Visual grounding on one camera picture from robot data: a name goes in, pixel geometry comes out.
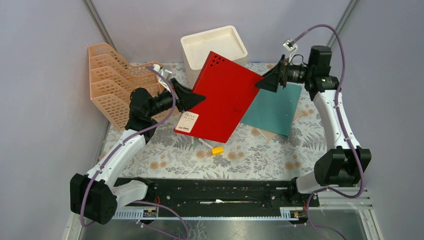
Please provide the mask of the teal folder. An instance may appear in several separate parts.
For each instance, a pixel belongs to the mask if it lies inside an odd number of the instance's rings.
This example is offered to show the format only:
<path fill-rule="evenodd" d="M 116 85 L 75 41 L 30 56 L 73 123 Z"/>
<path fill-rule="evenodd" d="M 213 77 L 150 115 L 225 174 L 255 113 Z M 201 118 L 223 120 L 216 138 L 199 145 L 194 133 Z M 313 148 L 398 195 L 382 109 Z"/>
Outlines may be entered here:
<path fill-rule="evenodd" d="M 241 123 L 270 133 L 289 136 L 302 87 L 287 84 L 277 92 L 261 89 Z"/>

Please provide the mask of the red ring binder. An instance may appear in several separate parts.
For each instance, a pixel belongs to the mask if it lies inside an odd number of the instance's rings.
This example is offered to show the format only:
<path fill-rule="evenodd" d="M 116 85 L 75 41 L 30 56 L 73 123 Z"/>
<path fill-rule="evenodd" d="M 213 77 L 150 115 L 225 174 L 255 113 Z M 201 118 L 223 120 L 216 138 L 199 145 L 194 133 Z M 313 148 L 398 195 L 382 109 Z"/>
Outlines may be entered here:
<path fill-rule="evenodd" d="M 193 86 L 205 100 L 181 115 L 174 132 L 226 143 L 259 92 L 262 76 L 210 51 Z"/>

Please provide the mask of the white three-drawer cabinet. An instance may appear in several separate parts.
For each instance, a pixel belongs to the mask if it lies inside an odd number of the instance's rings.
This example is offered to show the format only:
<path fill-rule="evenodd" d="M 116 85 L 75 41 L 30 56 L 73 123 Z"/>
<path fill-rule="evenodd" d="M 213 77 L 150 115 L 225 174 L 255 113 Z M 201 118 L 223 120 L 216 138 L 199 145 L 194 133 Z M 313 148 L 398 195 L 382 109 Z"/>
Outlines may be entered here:
<path fill-rule="evenodd" d="M 180 39 L 188 86 L 192 88 L 212 51 L 243 67 L 247 64 L 248 51 L 233 25 L 227 25 Z"/>

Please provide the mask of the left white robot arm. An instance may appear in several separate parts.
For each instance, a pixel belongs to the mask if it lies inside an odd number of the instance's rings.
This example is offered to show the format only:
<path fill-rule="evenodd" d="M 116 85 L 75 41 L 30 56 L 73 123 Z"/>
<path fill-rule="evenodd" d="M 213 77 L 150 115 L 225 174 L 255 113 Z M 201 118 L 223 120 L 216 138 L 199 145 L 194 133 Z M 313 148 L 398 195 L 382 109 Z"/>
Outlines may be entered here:
<path fill-rule="evenodd" d="M 153 117 L 167 110 L 187 112 L 206 100 L 206 96 L 194 93 L 175 78 L 166 80 L 165 89 L 152 96 L 145 88 L 130 93 L 129 118 L 121 137 L 101 160 L 86 174 L 76 173 L 70 180 L 70 210 L 79 214 L 83 227 L 106 224 L 120 207 L 139 201 L 148 206 L 155 200 L 155 192 L 147 180 L 133 179 L 116 186 L 121 172 L 134 155 L 147 145 L 156 128 L 163 124 Z"/>

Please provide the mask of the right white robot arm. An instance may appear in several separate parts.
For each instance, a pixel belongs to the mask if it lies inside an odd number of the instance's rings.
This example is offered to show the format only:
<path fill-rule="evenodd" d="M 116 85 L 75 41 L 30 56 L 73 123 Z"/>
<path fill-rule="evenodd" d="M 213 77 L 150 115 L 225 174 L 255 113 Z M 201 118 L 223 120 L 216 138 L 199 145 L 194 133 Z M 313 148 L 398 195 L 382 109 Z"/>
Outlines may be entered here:
<path fill-rule="evenodd" d="M 287 201 L 301 205 L 307 194 L 333 186 L 352 187 L 361 183 L 365 169 L 371 161 L 369 149 L 361 147 L 350 128 L 341 93 L 341 80 L 330 75 L 332 50 L 314 45 L 307 63 L 293 64 L 297 47 L 287 47 L 278 63 L 263 74 L 256 87 L 270 92 L 285 88 L 287 83 L 303 84 L 320 114 L 325 133 L 327 152 L 315 163 L 313 172 L 292 181 L 287 191 Z"/>

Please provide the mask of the beige notebook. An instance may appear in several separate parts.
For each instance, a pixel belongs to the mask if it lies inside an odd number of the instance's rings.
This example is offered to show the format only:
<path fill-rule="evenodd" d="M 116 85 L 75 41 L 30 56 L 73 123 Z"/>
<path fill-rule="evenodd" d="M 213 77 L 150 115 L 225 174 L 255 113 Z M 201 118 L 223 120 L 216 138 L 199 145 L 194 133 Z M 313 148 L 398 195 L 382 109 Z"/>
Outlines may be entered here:
<path fill-rule="evenodd" d="M 293 120 L 292 120 L 292 122 L 294 123 L 294 122 L 296 122 L 299 118 L 301 118 L 301 116 L 303 115 L 303 113 L 302 113 L 302 110 L 300 109 L 300 108 L 297 108 L 296 109 L 296 111 L 295 111 L 295 113 L 294 113 L 294 117 L 293 117 Z M 273 139 L 274 137 L 276 137 L 276 136 L 278 136 L 279 134 L 278 133 L 275 133 L 275 132 L 271 132 L 271 131 L 267 131 L 267 130 L 263 130 L 263 129 L 260 129 L 260 128 L 256 128 L 256 130 L 267 140 L 267 141 L 269 141 L 269 140 L 271 140 L 271 139 Z"/>

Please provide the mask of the floral table mat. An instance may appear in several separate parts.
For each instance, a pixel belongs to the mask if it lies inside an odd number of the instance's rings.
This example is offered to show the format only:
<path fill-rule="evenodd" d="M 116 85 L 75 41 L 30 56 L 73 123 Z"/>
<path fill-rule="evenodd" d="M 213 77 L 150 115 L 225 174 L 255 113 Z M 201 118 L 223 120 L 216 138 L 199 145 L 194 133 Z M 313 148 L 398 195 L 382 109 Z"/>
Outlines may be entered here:
<path fill-rule="evenodd" d="M 179 116 L 160 125 L 149 143 L 121 172 L 133 178 L 290 180 L 308 174 L 327 151 L 321 117 L 308 93 L 301 91 L 297 108 L 303 115 L 289 136 L 266 140 L 254 127 L 239 124 L 222 147 L 222 154 L 191 137 L 177 134 Z"/>

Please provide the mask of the peach plastic file organizer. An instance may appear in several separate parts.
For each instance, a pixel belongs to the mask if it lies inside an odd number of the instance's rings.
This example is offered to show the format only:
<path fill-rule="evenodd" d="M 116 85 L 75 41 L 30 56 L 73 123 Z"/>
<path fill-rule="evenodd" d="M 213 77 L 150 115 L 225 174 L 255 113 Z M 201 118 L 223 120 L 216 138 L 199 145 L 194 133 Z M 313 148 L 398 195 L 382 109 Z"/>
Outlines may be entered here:
<path fill-rule="evenodd" d="M 153 61 L 139 65 L 130 64 L 112 46 L 98 43 L 88 47 L 90 98 L 95 106 L 119 132 L 129 119 L 130 94 L 145 88 L 153 97 L 165 88 L 158 76 L 147 66 L 163 67 Z"/>

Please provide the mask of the green capped white marker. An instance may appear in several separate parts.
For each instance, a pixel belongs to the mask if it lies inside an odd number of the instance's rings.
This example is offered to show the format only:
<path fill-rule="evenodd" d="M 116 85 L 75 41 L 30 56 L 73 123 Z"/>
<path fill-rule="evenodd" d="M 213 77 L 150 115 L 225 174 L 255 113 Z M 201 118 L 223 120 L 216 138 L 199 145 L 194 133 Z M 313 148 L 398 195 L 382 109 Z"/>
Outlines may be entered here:
<path fill-rule="evenodd" d="M 205 146 L 207 146 L 210 149 L 213 149 L 214 147 L 212 145 L 210 145 L 209 143 L 207 143 L 205 140 L 198 138 L 198 140 L 203 143 Z"/>

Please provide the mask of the yellow eraser block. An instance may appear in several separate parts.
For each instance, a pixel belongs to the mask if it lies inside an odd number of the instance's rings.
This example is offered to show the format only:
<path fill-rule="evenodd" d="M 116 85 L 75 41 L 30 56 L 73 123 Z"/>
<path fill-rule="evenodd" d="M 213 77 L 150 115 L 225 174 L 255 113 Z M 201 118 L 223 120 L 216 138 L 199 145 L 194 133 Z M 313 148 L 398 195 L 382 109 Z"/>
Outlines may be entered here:
<path fill-rule="evenodd" d="M 222 146 L 213 147 L 211 149 L 211 152 L 212 152 L 212 155 L 213 156 L 220 155 L 220 154 L 222 154 L 224 152 L 224 148 Z"/>

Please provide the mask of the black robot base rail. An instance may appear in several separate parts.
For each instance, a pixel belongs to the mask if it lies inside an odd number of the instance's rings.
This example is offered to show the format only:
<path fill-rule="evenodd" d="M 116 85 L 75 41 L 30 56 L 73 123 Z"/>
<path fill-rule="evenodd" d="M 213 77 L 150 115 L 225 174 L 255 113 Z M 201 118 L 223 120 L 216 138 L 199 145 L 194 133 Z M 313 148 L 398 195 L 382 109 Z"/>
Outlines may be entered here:
<path fill-rule="evenodd" d="M 147 194 L 136 207 L 145 202 L 168 207 L 154 207 L 159 218 L 272 218 L 281 217 L 281 210 L 302 210 L 320 207 L 317 196 L 294 191 L 288 180 L 217 180 L 217 179 L 147 179 Z"/>

